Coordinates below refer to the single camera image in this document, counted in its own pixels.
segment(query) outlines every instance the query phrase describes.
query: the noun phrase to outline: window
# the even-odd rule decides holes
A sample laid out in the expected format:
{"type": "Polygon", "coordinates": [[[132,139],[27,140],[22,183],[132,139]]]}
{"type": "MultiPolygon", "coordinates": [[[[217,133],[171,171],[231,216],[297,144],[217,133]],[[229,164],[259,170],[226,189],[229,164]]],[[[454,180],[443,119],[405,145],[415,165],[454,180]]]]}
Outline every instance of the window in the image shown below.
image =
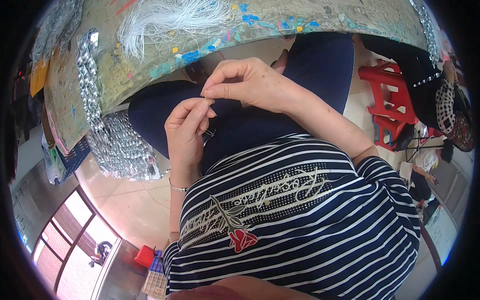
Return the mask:
{"type": "Polygon", "coordinates": [[[118,238],[79,187],[45,226],[32,258],[59,299],[89,300],[102,269],[99,264],[91,267],[91,256],[99,243],[111,247],[118,238]]]}

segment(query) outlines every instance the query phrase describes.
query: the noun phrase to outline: red rose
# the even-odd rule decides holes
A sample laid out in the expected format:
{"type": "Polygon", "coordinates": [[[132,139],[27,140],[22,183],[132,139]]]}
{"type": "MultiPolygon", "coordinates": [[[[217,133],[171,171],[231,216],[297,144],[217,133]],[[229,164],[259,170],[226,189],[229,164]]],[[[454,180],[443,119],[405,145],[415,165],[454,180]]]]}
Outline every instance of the red rose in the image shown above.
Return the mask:
{"type": "Polygon", "coordinates": [[[258,242],[258,238],[249,233],[246,229],[235,229],[234,232],[229,232],[230,247],[235,245],[235,252],[240,253],[243,249],[252,246],[258,242]]]}

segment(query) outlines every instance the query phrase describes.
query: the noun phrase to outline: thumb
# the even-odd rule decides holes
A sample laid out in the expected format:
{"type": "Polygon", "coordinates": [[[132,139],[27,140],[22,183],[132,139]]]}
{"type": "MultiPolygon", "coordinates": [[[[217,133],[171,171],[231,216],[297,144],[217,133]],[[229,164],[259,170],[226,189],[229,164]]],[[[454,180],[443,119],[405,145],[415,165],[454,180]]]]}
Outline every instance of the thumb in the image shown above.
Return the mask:
{"type": "Polygon", "coordinates": [[[204,97],[210,99],[233,99],[244,100],[248,90],[246,82],[234,84],[215,84],[204,91],[204,97]]]}
{"type": "Polygon", "coordinates": [[[194,134],[197,131],[198,125],[207,114],[207,111],[208,101],[205,99],[198,101],[181,125],[183,130],[185,130],[185,132],[188,134],[194,134]]]}

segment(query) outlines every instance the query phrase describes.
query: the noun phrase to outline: white string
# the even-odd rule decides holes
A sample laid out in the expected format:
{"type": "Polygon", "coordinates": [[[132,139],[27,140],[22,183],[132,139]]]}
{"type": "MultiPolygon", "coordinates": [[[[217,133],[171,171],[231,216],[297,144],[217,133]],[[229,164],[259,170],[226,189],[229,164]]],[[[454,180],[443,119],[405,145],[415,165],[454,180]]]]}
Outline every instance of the white string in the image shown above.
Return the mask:
{"type": "Polygon", "coordinates": [[[197,40],[220,34],[238,14],[232,4],[230,0],[139,0],[117,31],[123,55],[145,61],[145,44],[154,44],[160,52],[185,36],[197,40]]]}

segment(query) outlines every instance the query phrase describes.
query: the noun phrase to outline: rose embroidery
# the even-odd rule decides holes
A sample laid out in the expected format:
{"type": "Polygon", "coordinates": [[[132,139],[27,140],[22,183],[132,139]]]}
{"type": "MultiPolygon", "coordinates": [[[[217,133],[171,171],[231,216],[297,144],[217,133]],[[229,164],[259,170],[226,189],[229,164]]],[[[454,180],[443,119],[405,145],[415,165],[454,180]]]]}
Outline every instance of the rose embroidery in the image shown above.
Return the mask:
{"type": "Polygon", "coordinates": [[[240,253],[243,249],[258,242],[258,238],[246,229],[235,229],[234,232],[229,232],[228,235],[230,236],[230,248],[235,246],[236,253],[240,253]]]}
{"type": "Polygon", "coordinates": [[[218,223],[218,230],[222,231],[225,226],[228,227],[228,236],[230,237],[230,248],[235,249],[235,253],[240,253],[243,249],[252,246],[258,242],[258,238],[246,228],[247,225],[236,217],[245,209],[245,205],[237,205],[225,211],[218,200],[210,195],[216,207],[222,214],[222,219],[218,223]]]}

